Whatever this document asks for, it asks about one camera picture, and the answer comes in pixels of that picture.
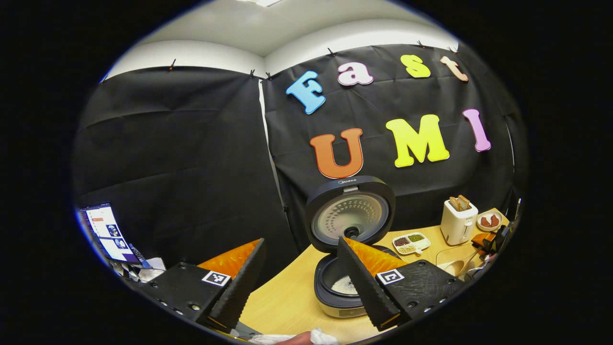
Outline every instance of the white cloth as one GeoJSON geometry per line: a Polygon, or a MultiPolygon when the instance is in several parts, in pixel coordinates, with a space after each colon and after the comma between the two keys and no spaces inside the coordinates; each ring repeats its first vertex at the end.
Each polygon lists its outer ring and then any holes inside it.
{"type": "MultiPolygon", "coordinates": [[[[274,345],[281,341],[289,340],[296,335],[281,335],[281,334],[262,334],[254,335],[249,340],[250,343],[257,345],[274,345]]],[[[314,345],[339,345],[338,340],[331,335],[325,334],[321,328],[315,328],[311,331],[311,343],[314,345]]]]}

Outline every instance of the black fabric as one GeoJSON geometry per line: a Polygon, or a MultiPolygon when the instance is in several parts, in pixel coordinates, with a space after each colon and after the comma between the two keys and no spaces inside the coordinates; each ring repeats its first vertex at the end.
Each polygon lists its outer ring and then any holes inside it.
{"type": "MultiPolygon", "coordinates": [[[[292,232],[301,249],[309,245],[303,226],[305,202],[314,189],[329,181],[319,172],[309,141],[315,136],[333,134],[336,163],[345,165],[349,162],[349,150],[340,133],[349,128],[361,128],[364,132],[360,137],[364,166],[358,175],[376,176],[396,194],[397,210],[391,231],[439,224],[443,202],[458,194],[467,197],[480,210],[497,207],[506,212],[514,183],[509,130],[513,144],[519,144],[520,150],[525,148],[525,130],[511,97],[493,80],[495,77],[487,66],[465,46],[453,54],[445,49],[413,45],[345,50],[336,56],[306,61],[279,72],[272,80],[265,80],[270,152],[292,232]],[[419,56],[431,76],[411,77],[400,61],[402,55],[419,56]],[[469,81],[456,78],[440,62],[442,56],[457,62],[469,81]],[[375,81],[349,87],[338,83],[337,68],[352,61],[365,64],[375,81]],[[295,96],[285,93],[307,71],[318,73],[315,81],[323,88],[321,95],[326,97],[325,103],[310,115],[295,96]],[[492,143],[488,151],[475,151],[472,127],[462,114],[470,108],[481,113],[485,133],[492,143]],[[415,159],[412,166],[396,168],[394,135],[386,123],[403,118],[419,131],[421,117],[427,114],[439,117],[439,128],[450,157],[434,162],[426,158],[423,163],[415,159]]],[[[522,154],[524,151],[515,152],[516,161],[522,154]]]]}
{"type": "Polygon", "coordinates": [[[273,179],[258,79],[213,68],[112,77],[87,104],[72,159],[77,206],[110,202],[126,239],[166,267],[258,238],[257,286],[298,255],[273,179]]]}

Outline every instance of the monitor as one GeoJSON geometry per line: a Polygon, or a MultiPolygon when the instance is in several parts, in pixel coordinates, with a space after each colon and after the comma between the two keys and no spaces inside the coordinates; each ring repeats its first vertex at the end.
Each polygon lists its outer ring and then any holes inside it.
{"type": "Polygon", "coordinates": [[[92,245],[108,259],[140,265],[139,259],[130,249],[123,236],[110,203],[77,209],[77,217],[92,245]]]}

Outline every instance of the white toaster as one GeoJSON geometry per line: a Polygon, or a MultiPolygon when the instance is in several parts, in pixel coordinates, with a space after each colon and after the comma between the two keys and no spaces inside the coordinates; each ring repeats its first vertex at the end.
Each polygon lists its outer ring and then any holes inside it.
{"type": "Polygon", "coordinates": [[[450,246],[468,241],[477,222],[477,215],[479,214],[477,208],[473,204],[468,203],[469,209],[458,212],[451,206],[449,200],[446,200],[443,205],[441,231],[445,241],[450,246]]]}

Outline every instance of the orange letter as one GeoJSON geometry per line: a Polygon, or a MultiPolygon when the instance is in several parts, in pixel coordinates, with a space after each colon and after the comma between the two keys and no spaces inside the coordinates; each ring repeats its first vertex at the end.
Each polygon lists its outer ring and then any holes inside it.
{"type": "Polygon", "coordinates": [[[324,134],[311,139],[310,144],[315,148],[319,172],[331,179],[344,179],[357,174],[364,165],[362,145],[360,144],[361,135],[362,130],[360,128],[351,128],[341,132],[341,138],[347,140],[350,157],[349,164],[344,166],[338,166],[334,161],[334,152],[332,151],[334,135],[324,134]]]}
{"type": "Polygon", "coordinates": [[[454,74],[454,76],[458,77],[458,79],[460,79],[463,82],[467,82],[468,81],[468,76],[466,74],[460,72],[460,70],[458,69],[458,64],[455,63],[455,61],[451,61],[448,57],[443,56],[441,58],[441,62],[446,64],[447,67],[449,67],[451,72],[454,74]]]}

